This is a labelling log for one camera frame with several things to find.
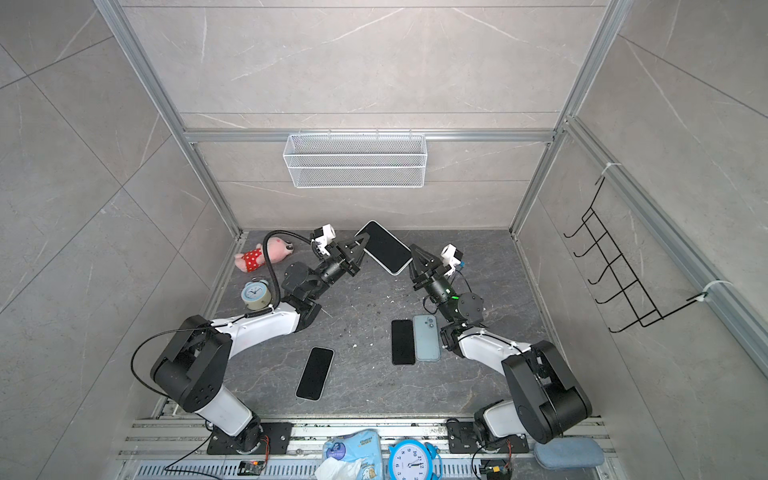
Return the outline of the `pink plush toy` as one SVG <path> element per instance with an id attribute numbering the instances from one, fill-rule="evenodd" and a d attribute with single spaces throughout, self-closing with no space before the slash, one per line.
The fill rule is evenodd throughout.
<path id="1" fill-rule="evenodd" d="M 252 272 L 266 265 L 269 258 L 272 263 L 285 260 L 294 251 L 293 244 L 280 237 L 272 237 L 266 245 L 258 244 L 254 250 L 238 253 L 234 256 L 234 265 L 241 272 Z"/>

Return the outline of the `blue tissue pack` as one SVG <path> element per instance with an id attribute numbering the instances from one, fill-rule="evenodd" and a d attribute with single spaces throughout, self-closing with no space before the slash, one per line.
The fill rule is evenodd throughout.
<path id="1" fill-rule="evenodd" d="M 380 437 L 367 429 L 330 438 L 322 447 L 318 480 L 382 480 L 385 478 Z"/>

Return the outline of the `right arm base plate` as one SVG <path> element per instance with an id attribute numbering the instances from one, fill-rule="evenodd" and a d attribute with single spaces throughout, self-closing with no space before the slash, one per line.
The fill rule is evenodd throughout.
<path id="1" fill-rule="evenodd" d="M 480 447 L 490 452 L 501 450 L 512 454 L 530 451 L 524 433 L 496 435 L 480 420 L 460 421 L 457 418 L 449 418 L 445 422 L 445 427 L 451 453 L 473 453 Z"/>

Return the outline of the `small cream alarm clock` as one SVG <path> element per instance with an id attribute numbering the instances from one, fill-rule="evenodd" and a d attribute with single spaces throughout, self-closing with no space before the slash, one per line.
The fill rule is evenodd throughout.
<path id="1" fill-rule="evenodd" d="M 269 307 L 272 301 L 270 286 L 266 280 L 247 282 L 241 291 L 240 297 L 246 308 L 251 311 L 258 311 Z"/>

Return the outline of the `grey blue pouch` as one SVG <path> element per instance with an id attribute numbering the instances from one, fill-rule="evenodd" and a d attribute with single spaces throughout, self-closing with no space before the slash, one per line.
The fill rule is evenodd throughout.
<path id="1" fill-rule="evenodd" d="M 605 461 L 600 445 L 591 438 L 555 438 L 546 444 L 536 443 L 533 454 L 541 467 L 547 470 L 596 468 Z"/>

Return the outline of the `blue alarm clock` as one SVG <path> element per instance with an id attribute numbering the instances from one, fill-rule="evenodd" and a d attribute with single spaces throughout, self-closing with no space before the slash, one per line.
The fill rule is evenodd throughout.
<path id="1" fill-rule="evenodd" d="M 392 480 L 440 480 L 442 458 L 431 443 L 405 439 L 389 448 L 388 472 Z"/>

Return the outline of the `phone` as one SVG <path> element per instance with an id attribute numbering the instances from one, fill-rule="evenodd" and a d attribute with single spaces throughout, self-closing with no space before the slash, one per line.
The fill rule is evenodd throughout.
<path id="1" fill-rule="evenodd" d="M 391 354 L 393 365 L 415 364 L 415 341 L 412 320 L 398 319 L 391 322 Z"/>
<path id="2" fill-rule="evenodd" d="M 311 349 L 295 392 L 298 398 L 310 401 L 321 398 L 333 359 L 334 351 L 331 349 Z"/>
<path id="3" fill-rule="evenodd" d="M 375 220 L 366 223 L 357 235 L 368 234 L 365 252 L 390 275 L 399 275 L 412 261 L 411 250 Z"/>

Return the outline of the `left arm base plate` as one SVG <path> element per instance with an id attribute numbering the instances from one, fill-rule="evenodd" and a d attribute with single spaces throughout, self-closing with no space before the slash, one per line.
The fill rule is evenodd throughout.
<path id="1" fill-rule="evenodd" d="M 249 424 L 239 435 L 229 436 L 218 427 L 213 428 L 206 453 L 208 455 L 265 455 L 285 454 L 291 438 L 293 424 L 289 422 Z"/>

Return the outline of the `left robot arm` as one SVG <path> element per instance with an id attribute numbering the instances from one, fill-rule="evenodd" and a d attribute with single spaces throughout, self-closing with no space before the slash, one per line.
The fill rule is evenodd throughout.
<path id="1" fill-rule="evenodd" d="M 279 280 L 267 260 L 272 299 L 266 307 L 219 320 L 187 318 L 150 370 L 151 380 L 167 397 L 212 424 L 213 435 L 239 454 L 250 454 L 263 443 L 262 428 L 258 415 L 223 385 L 229 360 L 262 342 L 309 327 L 321 311 L 320 296 L 344 275 L 359 272 L 370 239 L 360 233 L 337 240 L 329 225 L 315 230 L 310 239 L 285 230 L 271 231 L 265 239 L 274 235 L 309 244 L 320 263 L 311 268 L 294 262 Z"/>

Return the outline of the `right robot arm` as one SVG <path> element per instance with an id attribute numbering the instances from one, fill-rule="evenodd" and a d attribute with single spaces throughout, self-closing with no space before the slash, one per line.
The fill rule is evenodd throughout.
<path id="1" fill-rule="evenodd" d="M 445 320 L 439 328 L 442 347 L 506 379 L 511 398 L 474 414 L 474 434 L 481 445 L 495 448 L 502 440 L 519 434 L 546 444 L 592 415 L 590 399 L 552 342 L 530 344 L 490 332 L 482 324 L 482 297 L 455 292 L 449 278 L 462 257 L 455 246 L 447 245 L 439 256 L 415 244 L 409 249 L 414 289 L 424 290 Z"/>

